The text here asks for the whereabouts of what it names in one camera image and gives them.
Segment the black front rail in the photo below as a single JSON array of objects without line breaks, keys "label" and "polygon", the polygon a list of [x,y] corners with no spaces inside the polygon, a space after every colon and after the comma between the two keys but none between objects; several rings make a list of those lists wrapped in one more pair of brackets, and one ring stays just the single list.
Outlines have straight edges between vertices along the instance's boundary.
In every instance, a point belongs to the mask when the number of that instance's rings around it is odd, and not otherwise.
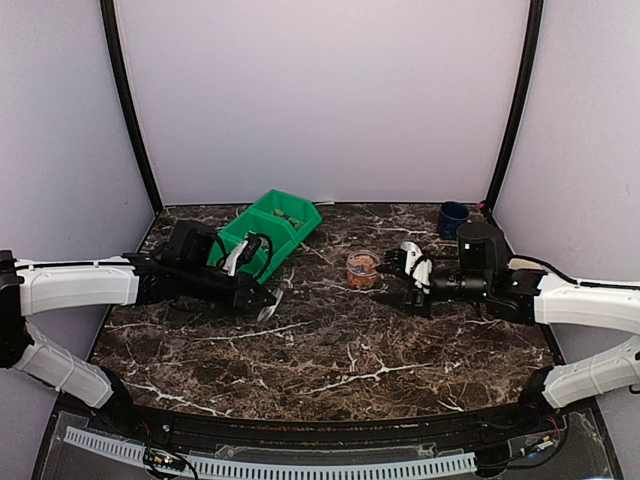
[{"label": "black front rail", "polygon": [[131,434],[180,450],[212,449],[219,445],[264,448],[382,448],[433,443],[438,447],[485,447],[524,434],[566,427],[558,413],[523,420],[516,404],[457,414],[381,421],[284,422],[222,418],[141,407],[144,423]]}]

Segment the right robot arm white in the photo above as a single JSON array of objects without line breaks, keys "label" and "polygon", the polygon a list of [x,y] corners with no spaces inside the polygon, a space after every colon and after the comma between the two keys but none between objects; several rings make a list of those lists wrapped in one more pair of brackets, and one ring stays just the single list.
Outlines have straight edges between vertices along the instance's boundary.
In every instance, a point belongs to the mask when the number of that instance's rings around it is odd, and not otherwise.
[{"label": "right robot arm white", "polygon": [[580,360],[536,370],[510,413],[521,434],[534,432],[550,410],[625,387],[639,386],[639,284],[572,278],[551,264],[511,255],[501,229],[466,223],[457,230],[458,264],[437,268],[413,242],[385,253],[377,271],[403,290],[377,302],[428,318],[435,303],[482,304],[499,320],[527,325],[617,332],[618,345]]}]

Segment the yellow-green gummy candies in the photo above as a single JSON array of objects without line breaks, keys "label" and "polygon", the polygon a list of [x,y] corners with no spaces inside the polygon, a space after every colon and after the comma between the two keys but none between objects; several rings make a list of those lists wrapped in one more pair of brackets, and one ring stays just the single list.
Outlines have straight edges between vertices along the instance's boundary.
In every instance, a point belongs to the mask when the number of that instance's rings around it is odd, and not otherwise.
[{"label": "yellow-green gummy candies", "polygon": [[288,215],[287,213],[285,213],[284,211],[282,211],[280,209],[273,209],[271,211],[271,214],[273,216],[279,218],[279,219],[282,219],[282,220],[288,222],[289,224],[292,225],[292,227],[295,230],[300,230],[304,226],[304,222],[303,221]]}]

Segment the white round lid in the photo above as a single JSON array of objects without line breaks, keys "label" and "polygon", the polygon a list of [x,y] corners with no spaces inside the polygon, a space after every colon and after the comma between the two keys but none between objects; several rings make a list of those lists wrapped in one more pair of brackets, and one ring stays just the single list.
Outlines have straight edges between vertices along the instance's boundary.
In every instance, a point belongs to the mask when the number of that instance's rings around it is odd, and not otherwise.
[{"label": "white round lid", "polygon": [[257,317],[258,322],[265,322],[272,317],[272,315],[275,313],[276,309],[281,303],[284,292],[281,288],[276,288],[275,290],[271,291],[271,294],[274,297],[274,302],[272,305],[265,306],[260,311]]}]

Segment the dark blue mug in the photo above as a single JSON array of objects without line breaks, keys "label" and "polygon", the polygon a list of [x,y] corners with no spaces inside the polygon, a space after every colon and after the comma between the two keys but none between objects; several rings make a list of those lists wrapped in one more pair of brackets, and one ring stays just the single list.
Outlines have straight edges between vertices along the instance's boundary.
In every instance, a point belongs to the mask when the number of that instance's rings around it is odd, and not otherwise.
[{"label": "dark blue mug", "polygon": [[455,201],[444,202],[439,211],[437,233],[441,239],[455,240],[460,225],[469,219],[466,205]]}]

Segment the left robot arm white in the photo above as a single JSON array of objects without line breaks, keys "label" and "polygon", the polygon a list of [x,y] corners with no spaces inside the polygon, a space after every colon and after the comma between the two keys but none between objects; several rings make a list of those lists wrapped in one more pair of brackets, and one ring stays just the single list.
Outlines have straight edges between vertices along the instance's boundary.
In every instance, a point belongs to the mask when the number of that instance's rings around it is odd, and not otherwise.
[{"label": "left robot arm white", "polygon": [[78,358],[29,320],[40,314],[85,307],[146,306],[181,297],[269,315],[282,293],[246,272],[182,268],[150,255],[43,262],[1,253],[1,365],[64,392],[93,410],[120,436],[141,427],[140,412],[117,377]]}]

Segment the beige ceramic mug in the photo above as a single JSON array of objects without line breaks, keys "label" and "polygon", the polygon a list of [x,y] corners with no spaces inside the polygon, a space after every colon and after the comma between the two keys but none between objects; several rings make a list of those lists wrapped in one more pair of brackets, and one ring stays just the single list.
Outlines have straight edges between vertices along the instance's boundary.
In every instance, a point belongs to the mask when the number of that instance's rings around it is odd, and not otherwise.
[{"label": "beige ceramic mug", "polygon": [[518,269],[536,269],[543,270],[544,267],[537,260],[532,260],[529,257],[514,255],[509,261],[509,267],[514,270]]}]

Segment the silver metal scoop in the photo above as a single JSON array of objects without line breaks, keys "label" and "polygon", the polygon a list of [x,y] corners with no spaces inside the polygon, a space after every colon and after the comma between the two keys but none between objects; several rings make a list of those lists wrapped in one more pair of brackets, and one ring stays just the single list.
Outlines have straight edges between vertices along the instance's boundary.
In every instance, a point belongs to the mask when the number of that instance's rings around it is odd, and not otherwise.
[{"label": "silver metal scoop", "polygon": [[421,248],[414,242],[405,241],[402,242],[400,248],[406,252],[408,256],[419,257],[422,255]]}]

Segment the green three-compartment candy bin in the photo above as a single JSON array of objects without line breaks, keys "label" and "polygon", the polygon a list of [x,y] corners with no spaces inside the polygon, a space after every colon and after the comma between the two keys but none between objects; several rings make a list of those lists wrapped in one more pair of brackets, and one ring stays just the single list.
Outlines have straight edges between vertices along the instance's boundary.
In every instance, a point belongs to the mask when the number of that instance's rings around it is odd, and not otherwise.
[{"label": "green three-compartment candy bin", "polygon": [[[273,209],[280,209],[288,215],[304,222],[300,230],[271,214]],[[219,232],[224,240],[234,245],[249,232],[260,232],[268,235],[273,241],[274,254],[270,267],[262,277],[266,280],[280,267],[306,238],[322,223],[323,219],[314,204],[306,199],[271,190],[255,203],[250,205],[237,218]],[[266,260],[266,248],[260,250],[253,261],[242,269],[242,272],[257,272]]]}]

